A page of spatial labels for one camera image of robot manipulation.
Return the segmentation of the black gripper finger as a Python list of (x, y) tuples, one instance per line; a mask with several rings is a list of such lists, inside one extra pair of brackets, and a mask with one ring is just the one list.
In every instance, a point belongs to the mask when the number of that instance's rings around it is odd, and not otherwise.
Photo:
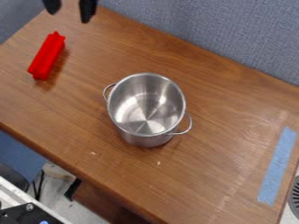
[(61, 0), (41, 0), (49, 14), (54, 14), (61, 7)]
[(85, 24), (96, 14), (97, 0), (78, 0), (80, 21)]

